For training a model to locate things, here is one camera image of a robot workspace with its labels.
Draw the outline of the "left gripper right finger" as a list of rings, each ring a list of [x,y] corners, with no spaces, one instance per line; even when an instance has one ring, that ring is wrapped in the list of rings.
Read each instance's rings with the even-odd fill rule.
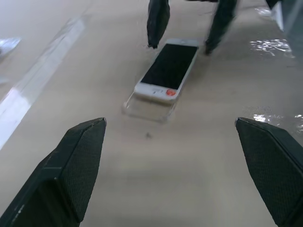
[[[303,147],[284,129],[248,118],[235,127],[250,176],[278,227],[303,227]]]

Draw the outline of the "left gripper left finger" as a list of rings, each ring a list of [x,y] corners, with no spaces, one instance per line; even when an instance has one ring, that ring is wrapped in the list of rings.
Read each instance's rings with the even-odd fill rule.
[[[0,227],[79,227],[98,175],[106,119],[65,133],[0,217]]]

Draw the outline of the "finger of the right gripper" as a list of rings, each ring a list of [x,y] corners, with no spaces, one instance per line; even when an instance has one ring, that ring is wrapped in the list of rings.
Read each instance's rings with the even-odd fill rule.
[[[237,3],[238,0],[218,0],[210,32],[205,41],[205,55],[210,55],[219,45],[235,17]]]
[[[148,46],[158,48],[170,18],[169,0],[150,0],[148,4]]]

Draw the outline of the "white smartphone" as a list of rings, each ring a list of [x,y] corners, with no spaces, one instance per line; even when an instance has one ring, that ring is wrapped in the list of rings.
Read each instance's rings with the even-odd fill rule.
[[[168,39],[151,66],[134,87],[134,94],[174,103],[194,65],[199,49],[196,40]]]
[[[122,105],[122,113],[133,118],[164,123],[174,112],[176,104],[162,103],[133,92]]]

